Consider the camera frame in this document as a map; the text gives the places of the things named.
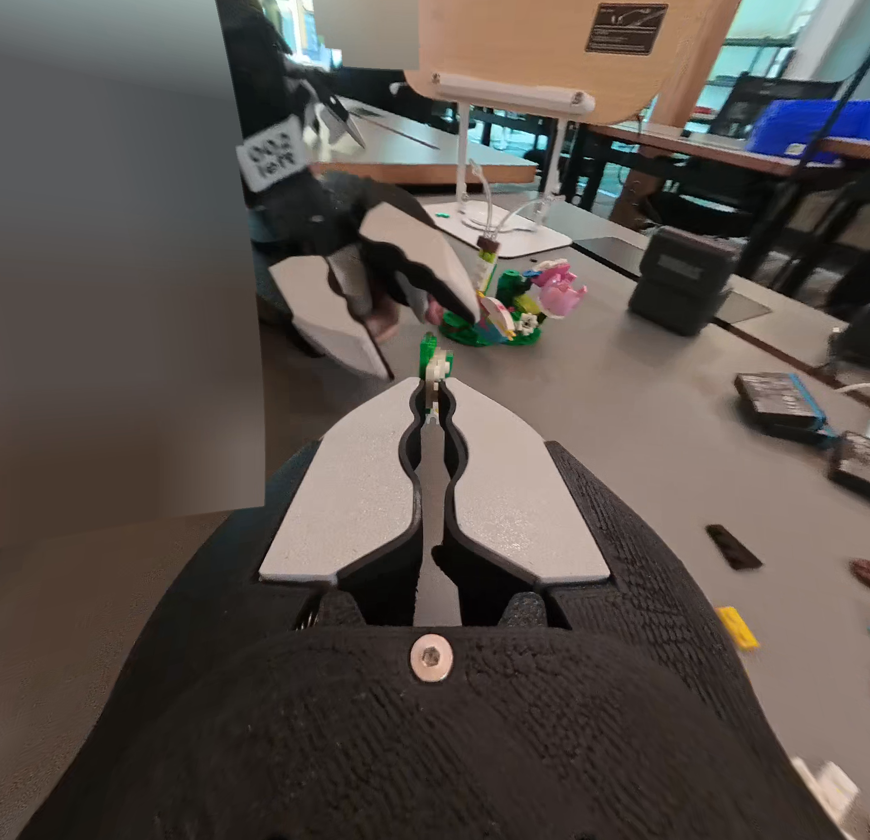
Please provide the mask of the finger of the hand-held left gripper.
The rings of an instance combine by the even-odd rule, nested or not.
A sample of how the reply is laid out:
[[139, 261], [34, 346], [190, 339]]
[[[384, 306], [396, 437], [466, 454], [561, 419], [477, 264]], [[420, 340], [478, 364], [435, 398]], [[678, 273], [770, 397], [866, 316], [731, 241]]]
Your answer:
[[358, 229], [363, 257], [401, 282], [431, 296], [468, 323], [479, 321], [479, 297], [468, 271], [430, 220], [422, 222], [391, 204], [366, 212]]
[[310, 345], [357, 374], [382, 381], [395, 379], [326, 258], [286, 258], [271, 265], [269, 273], [287, 303], [294, 327]]

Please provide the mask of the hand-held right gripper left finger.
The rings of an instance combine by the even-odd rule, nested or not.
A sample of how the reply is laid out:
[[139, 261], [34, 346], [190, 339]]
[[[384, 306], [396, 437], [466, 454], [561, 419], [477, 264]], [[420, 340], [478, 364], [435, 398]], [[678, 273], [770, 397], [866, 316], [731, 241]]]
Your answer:
[[319, 447], [271, 540], [266, 583], [339, 583], [416, 540], [419, 482], [408, 432], [419, 425], [419, 379], [404, 379], [337, 422]]

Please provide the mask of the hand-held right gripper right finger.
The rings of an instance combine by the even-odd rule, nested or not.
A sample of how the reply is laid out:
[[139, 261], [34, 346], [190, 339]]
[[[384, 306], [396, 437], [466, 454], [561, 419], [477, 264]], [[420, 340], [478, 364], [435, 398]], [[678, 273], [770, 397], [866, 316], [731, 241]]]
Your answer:
[[464, 464], [453, 486], [459, 536], [532, 585], [601, 583], [610, 569], [541, 435], [457, 379], [447, 426]]

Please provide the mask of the multicolour lego wing assembly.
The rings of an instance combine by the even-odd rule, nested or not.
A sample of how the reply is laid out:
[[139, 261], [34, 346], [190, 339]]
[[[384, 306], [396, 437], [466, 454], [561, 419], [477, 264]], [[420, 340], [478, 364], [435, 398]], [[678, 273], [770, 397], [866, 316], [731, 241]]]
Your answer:
[[440, 391], [444, 382], [451, 376], [453, 353], [442, 347], [436, 335], [427, 332], [419, 348], [419, 378], [424, 382], [426, 423], [440, 419]]

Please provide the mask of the lego flower model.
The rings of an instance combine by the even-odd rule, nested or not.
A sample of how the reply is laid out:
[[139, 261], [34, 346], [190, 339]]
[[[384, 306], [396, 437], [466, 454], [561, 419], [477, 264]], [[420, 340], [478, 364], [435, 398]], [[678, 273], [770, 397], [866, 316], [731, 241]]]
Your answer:
[[473, 283], [477, 288], [479, 320], [474, 323], [463, 320], [433, 299], [427, 313], [429, 322], [458, 344], [474, 347], [533, 345], [546, 323], [564, 320], [586, 295], [585, 286], [575, 286], [577, 276], [563, 258], [538, 260], [523, 272], [503, 271], [491, 295], [488, 288], [498, 267], [499, 243], [480, 236], [477, 247]]

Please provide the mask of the black lego wedge plate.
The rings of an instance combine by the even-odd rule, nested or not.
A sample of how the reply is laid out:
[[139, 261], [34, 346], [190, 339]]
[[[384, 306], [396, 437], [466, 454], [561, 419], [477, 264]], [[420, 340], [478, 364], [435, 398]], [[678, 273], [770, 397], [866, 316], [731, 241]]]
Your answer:
[[705, 527], [705, 530], [731, 569], [735, 571], [756, 571], [763, 567], [764, 563], [743, 543], [738, 541], [724, 526], [710, 524]]

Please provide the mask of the small yellow lego plate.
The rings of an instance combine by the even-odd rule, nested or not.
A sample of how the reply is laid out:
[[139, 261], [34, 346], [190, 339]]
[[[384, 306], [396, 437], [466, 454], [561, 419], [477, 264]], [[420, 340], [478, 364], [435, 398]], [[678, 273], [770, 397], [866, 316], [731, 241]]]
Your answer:
[[758, 639], [735, 607], [716, 607], [715, 613], [737, 650], [752, 652], [759, 648]]

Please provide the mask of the white lego plates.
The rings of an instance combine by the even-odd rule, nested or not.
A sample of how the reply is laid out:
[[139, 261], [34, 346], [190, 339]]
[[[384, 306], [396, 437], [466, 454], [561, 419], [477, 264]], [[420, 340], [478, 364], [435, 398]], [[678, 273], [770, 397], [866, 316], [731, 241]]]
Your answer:
[[803, 759], [792, 757], [790, 761], [824, 812], [834, 824], [842, 827], [859, 794], [857, 785], [833, 762], [825, 762], [813, 773]]

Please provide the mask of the person's left hand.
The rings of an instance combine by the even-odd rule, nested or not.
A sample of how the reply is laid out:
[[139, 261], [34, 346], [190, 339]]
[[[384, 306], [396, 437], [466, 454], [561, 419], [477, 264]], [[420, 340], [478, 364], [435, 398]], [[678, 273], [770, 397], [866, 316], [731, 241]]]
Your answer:
[[364, 325], [378, 344], [386, 342], [397, 333], [401, 320], [401, 305], [388, 295], [381, 295], [372, 302], [372, 311], [364, 318]]

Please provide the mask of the neighbouring table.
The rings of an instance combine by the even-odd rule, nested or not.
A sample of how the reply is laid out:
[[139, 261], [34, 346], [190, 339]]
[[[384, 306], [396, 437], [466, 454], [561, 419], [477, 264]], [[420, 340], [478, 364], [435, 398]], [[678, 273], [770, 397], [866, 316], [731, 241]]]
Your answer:
[[397, 185], [445, 190], [455, 182], [459, 138], [451, 133], [345, 98], [343, 104], [364, 139], [335, 144], [328, 130], [306, 129], [304, 141], [313, 171], [343, 171]]

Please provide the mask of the wooden board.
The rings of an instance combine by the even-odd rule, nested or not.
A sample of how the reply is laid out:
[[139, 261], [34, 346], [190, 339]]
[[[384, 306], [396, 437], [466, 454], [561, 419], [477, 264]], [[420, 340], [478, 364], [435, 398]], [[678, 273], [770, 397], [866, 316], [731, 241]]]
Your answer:
[[417, 93], [434, 72], [571, 88], [595, 100], [572, 120], [610, 126], [660, 92], [674, 103], [680, 83], [699, 90], [740, 1], [419, 0], [419, 68], [405, 76]]

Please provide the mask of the black charger case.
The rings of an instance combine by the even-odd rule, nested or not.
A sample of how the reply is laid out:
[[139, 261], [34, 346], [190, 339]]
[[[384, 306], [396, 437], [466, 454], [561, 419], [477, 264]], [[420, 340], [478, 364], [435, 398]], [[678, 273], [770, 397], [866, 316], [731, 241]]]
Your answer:
[[733, 252], [722, 244], [663, 227], [640, 260], [627, 309], [668, 332], [694, 337], [723, 306], [736, 266]]

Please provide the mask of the black battery with blue edge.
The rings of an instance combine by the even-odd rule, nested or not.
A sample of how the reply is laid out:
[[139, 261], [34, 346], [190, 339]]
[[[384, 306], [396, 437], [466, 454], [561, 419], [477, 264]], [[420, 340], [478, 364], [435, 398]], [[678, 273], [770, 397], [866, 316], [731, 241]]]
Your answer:
[[734, 388], [740, 416], [760, 432], [811, 447], [828, 447], [839, 436], [797, 374], [736, 374]]
[[832, 444], [827, 477], [869, 500], [869, 438], [857, 432], [843, 432]]

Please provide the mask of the blue plastic bin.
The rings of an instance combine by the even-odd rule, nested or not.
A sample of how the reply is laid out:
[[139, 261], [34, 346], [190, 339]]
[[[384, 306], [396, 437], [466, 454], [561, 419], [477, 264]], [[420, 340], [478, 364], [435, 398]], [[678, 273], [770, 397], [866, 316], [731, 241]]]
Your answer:
[[[835, 100], [775, 100], [752, 125], [745, 151], [798, 160], [837, 106]], [[827, 137], [867, 139], [868, 131], [869, 101], [851, 100], [840, 111]]]

